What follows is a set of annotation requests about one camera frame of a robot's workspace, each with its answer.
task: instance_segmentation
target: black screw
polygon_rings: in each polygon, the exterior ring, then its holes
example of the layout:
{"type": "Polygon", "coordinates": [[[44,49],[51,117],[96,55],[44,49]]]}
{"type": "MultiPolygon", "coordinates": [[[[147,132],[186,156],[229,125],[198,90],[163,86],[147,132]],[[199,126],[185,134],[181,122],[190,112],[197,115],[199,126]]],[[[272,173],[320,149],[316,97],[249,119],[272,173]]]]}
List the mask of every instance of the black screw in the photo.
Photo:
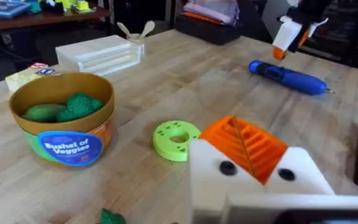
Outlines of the black screw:
{"type": "Polygon", "coordinates": [[[287,181],[295,180],[295,174],[289,169],[279,169],[278,174],[284,180],[287,180],[287,181]]]}
{"type": "Polygon", "coordinates": [[[224,175],[236,175],[237,174],[236,166],[230,161],[222,161],[221,165],[219,166],[219,170],[224,175]]]}

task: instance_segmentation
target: wooden tabletop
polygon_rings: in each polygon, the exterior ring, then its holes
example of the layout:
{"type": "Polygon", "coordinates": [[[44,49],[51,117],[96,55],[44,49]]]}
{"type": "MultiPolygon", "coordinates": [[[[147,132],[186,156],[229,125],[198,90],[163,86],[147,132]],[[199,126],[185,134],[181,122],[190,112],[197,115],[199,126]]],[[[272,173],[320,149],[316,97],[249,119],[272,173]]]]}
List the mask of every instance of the wooden tabletop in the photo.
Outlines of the wooden tabletop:
{"type": "Polygon", "coordinates": [[[97,7],[96,12],[89,13],[77,13],[75,11],[68,10],[64,13],[64,15],[54,14],[51,12],[41,12],[33,15],[25,14],[12,19],[0,18],[0,30],[56,24],[60,22],[85,21],[107,16],[110,16],[110,11],[102,7],[97,7]]]}
{"type": "Polygon", "coordinates": [[[257,40],[241,37],[219,47],[171,30],[149,37],[147,50],[140,65],[106,76],[116,91],[118,136],[87,168],[50,167],[36,158],[0,82],[0,223],[94,224],[105,207],[129,223],[184,224],[186,162],[158,156],[152,132],[173,119],[202,130],[227,114],[307,149],[337,194],[358,195],[351,180],[358,69],[290,54],[282,66],[319,77],[336,92],[308,96],[259,76],[249,79],[251,60],[274,62],[272,46],[257,40]]]}

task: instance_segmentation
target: white cardboard box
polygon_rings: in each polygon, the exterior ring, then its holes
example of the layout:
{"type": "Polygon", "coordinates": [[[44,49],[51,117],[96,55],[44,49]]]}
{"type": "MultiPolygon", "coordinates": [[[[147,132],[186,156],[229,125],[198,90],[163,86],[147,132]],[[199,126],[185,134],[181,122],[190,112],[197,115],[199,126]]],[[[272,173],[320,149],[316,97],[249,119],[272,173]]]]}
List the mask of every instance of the white cardboard box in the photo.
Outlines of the white cardboard box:
{"type": "Polygon", "coordinates": [[[112,35],[56,48],[59,66],[66,72],[106,75],[137,65],[140,47],[112,35]]]}

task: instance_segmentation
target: green toy vegetable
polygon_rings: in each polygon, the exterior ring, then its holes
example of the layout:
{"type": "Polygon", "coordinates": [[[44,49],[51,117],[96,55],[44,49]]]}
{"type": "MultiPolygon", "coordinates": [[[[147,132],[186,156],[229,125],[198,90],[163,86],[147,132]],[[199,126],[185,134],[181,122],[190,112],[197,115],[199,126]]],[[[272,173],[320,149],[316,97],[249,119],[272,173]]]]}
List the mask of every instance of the green toy vegetable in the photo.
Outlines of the green toy vegetable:
{"type": "Polygon", "coordinates": [[[109,210],[102,208],[100,214],[100,224],[126,224],[125,218],[121,214],[114,214],[109,210]]]}
{"type": "Polygon", "coordinates": [[[57,122],[80,119],[103,107],[103,102],[85,93],[75,93],[67,100],[67,108],[57,114],[57,122]]]}
{"type": "Polygon", "coordinates": [[[29,121],[55,122],[56,115],[65,109],[65,106],[57,103],[35,105],[27,109],[22,117],[29,121]]]}

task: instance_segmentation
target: blue label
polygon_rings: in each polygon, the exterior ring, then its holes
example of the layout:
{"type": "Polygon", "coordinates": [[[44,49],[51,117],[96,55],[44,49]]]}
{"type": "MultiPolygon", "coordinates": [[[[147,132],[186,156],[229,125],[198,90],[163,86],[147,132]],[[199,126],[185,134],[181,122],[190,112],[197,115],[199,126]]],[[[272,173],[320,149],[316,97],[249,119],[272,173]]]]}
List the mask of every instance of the blue label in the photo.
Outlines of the blue label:
{"type": "Polygon", "coordinates": [[[40,133],[38,142],[53,158],[68,166],[85,166],[94,162],[102,153],[99,137],[74,131],[46,131],[40,133]]]}
{"type": "Polygon", "coordinates": [[[43,68],[41,70],[39,70],[38,72],[36,72],[39,75],[50,75],[54,72],[55,70],[50,69],[50,68],[43,68]]]}

